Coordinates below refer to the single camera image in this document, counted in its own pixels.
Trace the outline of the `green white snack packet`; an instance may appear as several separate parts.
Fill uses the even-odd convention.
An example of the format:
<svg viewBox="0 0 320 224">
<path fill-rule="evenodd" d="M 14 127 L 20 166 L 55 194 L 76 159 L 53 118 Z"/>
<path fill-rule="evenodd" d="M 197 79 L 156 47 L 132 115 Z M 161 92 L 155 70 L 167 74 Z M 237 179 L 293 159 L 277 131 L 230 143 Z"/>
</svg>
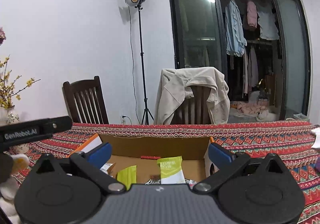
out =
<svg viewBox="0 0 320 224">
<path fill-rule="evenodd" d="M 161 184 L 185 184 L 182 157 L 167 157 L 157 160 L 160 168 Z"/>
</svg>

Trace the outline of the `yellow flower branches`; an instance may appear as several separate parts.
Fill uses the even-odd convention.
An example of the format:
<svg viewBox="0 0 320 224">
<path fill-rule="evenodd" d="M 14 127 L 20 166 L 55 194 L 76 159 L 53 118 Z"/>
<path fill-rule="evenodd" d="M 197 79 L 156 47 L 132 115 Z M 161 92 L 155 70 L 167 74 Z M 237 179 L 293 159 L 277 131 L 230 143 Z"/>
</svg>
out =
<svg viewBox="0 0 320 224">
<path fill-rule="evenodd" d="M 22 88 L 16 88 L 16 82 L 20 80 L 22 75 L 17 75 L 13 79 L 10 78 L 12 70 L 8 69 L 10 56 L 1 59 L 1 108 L 10 109 L 15 106 L 15 99 L 21 100 L 21 93 L 31 88 L 40 79 L 30 78 L 26 81 Z"/>
</svg>

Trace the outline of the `dark wooden chair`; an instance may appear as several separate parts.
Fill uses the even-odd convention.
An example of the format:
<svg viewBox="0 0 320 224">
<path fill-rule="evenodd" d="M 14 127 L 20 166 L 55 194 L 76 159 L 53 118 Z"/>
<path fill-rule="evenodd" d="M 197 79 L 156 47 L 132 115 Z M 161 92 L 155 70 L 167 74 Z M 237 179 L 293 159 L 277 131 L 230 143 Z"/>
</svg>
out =
<svg viewBox="0 0 320 224">
<path fill-rule="evenodd" d="M 108 124 L 100 77 L 63 83 L 67 110 L 73 122 Z"/>
</svg>

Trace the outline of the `black framed sliding door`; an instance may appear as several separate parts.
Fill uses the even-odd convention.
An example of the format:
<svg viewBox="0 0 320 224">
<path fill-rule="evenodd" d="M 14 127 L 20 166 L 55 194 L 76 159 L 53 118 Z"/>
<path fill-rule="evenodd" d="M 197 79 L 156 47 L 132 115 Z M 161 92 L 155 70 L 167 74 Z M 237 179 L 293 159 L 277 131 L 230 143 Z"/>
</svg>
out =
<svg viewBox="0 0 320 224">
<path fill-rule="evenodd" d="M 177 68 L 215 67 L 229 121 L 303 119 L 311 55 L 301 0 L 170 0 Z"/>
</svg>

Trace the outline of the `colourful patterned tablecloth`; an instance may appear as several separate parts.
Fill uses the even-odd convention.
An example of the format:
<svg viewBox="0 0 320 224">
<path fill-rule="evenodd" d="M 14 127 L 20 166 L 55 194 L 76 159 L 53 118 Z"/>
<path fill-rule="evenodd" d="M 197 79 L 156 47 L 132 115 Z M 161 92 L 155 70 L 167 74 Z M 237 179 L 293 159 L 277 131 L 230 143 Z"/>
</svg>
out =
<svg viewBox="0 0 320 224">
<path fill-rule="evenodd" d="M 33 166 L 40 155 L 52 153 L 67 157 L 95 134 L 116 137 L 200 138 L 210 137 L 231 152 L 245 152 L 262 158 L 278 154 L 302 189 L 306 207 L 299 223 L 319 223 L 319 152 L 312 149 L 314 126 L 306 122 L 237 123 L 225 125 L 95 125 L 75 123 L 70 130 L 52 138 L 29 144 L 26 152 Z"/>
</svg>

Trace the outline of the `pink hanging garment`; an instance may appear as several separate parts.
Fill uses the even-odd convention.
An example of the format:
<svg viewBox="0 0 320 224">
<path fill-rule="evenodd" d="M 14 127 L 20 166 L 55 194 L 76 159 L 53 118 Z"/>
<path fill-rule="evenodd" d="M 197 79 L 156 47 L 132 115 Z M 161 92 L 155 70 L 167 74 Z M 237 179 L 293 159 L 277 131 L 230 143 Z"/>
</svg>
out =
<svg viewBox="0 0 320 224">
<path fill-rule="evenodd" d="M 247 3 L 247 24 L 250 30 L 255 30 L 258 23 L 257 7 L 253 1 Z"/>
</svg>

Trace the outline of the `orange cardboard snack box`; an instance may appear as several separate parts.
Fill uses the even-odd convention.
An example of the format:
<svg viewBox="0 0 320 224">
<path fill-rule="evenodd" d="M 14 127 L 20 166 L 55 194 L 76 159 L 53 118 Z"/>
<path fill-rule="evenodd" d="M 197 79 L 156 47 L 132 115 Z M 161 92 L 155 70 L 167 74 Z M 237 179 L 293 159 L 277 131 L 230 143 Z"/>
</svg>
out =
<svg viewBox="0 0 320 224">
<path fill-rule="evenodd" d="M 200 182 L 207 177 L 205 154 L 209 145 L 208 137 L 199 138 L 164 138 L 164 137 L 118 137 L 95 134 L 80 145 L 76 152 L 87 147 L 91 141 L 100 138 L 103 143 L 110 143 L 112 152 L 108 163 L 114 163 L 111 176 L 127 167 L 137 167 L 137 183 L 146 183 L 152 177 L 160 175 L 160 168 L 155 157 L 182 157 L 182 170 L 187 179 Z"/>
</svg>

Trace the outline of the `studio light on stand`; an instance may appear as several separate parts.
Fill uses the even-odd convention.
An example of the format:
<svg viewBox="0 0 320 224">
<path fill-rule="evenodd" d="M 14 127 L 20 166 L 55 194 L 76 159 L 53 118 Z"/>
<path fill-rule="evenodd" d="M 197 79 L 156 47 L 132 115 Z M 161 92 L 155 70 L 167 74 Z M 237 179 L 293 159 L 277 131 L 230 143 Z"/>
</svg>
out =
<svg viewBox="0 0 320 224">
<path fill-rule="evenodd" d="M 141 21 L 141 11 L 143 10 L 142 4 L 145 0 L 124 0 L 128 6 L 129 12 L 129 22 L 130 22 L 130 47 L 132 48 L 132 17 L 130 13 L 130 8 L 135 8 L 138 11 L 138 29 L 139 29 L 139 46 L 140 46 L 140 59 L 141 59 L 141 68 L 142 68 L 142 82 L 143 82 L 143 97 L 144 97 L 144 110 L 141 125 L 149 125 L 151 118 L 154 120 L 153 115 L 151 114 L 148 107 L 148 97 L 146 91 L 146 79 L 145 79 L 145 66 L 144 66 L 144 50 L 143 50 L 143 37 L 142 37 L 142 21 Z"/>
</svg>

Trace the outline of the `purple packet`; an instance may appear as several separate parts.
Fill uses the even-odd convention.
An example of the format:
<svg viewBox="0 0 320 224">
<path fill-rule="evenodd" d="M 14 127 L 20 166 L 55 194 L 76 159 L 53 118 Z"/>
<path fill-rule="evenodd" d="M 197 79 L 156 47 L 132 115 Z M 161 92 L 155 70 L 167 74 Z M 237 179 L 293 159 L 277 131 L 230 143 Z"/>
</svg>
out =
<svg viewBox="0 0 320 224">
<path fill-rule="evenodd" d="M 317 161 L 315 163 L 315 170 L 317 172 L 320 172 L 320 157 L 317 158 Z"/>
</svg>

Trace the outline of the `light blue hanging shirt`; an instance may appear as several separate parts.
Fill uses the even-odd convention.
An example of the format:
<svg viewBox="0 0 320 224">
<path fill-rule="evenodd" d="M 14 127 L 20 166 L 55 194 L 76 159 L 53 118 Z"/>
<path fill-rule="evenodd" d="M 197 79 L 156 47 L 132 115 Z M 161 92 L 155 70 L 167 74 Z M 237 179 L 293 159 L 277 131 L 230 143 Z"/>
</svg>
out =
<svg viewBox="0 0 320 224">
<path fill-rule="evenodd" d="M 225 7 L 226 52 L 230 56 L 242 57 L 247 41 L 240 16 L 240 10 L 235 0 L 229 0 Z"/>
</svg>

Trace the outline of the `wooden chair with jacket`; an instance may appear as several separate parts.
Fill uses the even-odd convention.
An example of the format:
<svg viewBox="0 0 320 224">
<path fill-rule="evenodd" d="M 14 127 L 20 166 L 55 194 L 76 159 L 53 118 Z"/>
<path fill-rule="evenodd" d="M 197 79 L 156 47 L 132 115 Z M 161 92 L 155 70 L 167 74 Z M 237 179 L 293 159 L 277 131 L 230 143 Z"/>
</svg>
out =
<svg viewBox="0 0 320 224">
<path fill-rule="evenodd" d="M 171 125 L 207 125 L 211 124 L 207 107 L 210 88 L 203 86 L 191 87 L 193 97 L 185 98 L 175 111 Z"/>
</svg>

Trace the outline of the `white hanging garment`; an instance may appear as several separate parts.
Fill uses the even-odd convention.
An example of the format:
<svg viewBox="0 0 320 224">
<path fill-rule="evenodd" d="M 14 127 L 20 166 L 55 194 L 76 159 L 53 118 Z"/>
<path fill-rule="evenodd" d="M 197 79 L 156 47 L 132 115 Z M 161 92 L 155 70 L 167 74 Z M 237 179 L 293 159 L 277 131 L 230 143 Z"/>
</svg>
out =
<svg viewBox="0 0 320 224">
<path fill-rule="evenodd" d="M 258 24 L 260 26 L 260 38 L 263 40 L 279 40 L 279 32 L 276 26 L 276 19 L 272 13 L 272 7 L 257 5 Z"/>
</svg>

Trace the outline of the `white tissue paper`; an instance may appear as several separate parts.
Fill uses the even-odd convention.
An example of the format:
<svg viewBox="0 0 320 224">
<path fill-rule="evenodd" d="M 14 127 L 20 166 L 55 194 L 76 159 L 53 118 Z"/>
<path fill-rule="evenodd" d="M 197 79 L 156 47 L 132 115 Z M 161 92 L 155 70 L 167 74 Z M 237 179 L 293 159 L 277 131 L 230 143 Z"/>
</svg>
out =
<svg viewBox="0 0 320 224">
<path fill-rule="evenodd" d="M 312 149 L 320 149 L 320 127 L 311 130 L 311 133 L 315 136 L 315 142 L 312 145 Z"/>
</svg>

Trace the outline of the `pink bedding pile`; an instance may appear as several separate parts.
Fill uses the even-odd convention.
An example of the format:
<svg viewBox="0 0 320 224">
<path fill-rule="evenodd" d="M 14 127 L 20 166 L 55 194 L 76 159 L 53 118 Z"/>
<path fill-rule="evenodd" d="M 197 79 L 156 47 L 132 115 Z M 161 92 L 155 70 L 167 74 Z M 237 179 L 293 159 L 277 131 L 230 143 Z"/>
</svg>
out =
<svg viewBox="0 0 320 224">
<path fill-rule="evenodd" d="M 248 120 L 254 119 L 256 122 L 274 122 L 278 120 L 277 114 L 272 113 L 267 106 L 243 101 L 231 103 L 229 115 Z"/>
</svg>

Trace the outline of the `lime green snack packet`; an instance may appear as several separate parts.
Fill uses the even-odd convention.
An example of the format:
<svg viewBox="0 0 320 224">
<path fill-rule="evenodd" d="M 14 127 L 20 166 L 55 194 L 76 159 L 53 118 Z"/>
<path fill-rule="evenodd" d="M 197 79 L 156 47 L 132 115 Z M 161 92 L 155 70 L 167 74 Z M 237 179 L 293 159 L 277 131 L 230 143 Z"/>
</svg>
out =
<svg viewBox="0 0 320 224">
<path fill-rule="evenodd" d="M 137 183 L 137 166 L 132 165 L 117 173 L 117 181 L 122 183 L 127 190 L 131 188 L 133 184 Z"/>
</svg>

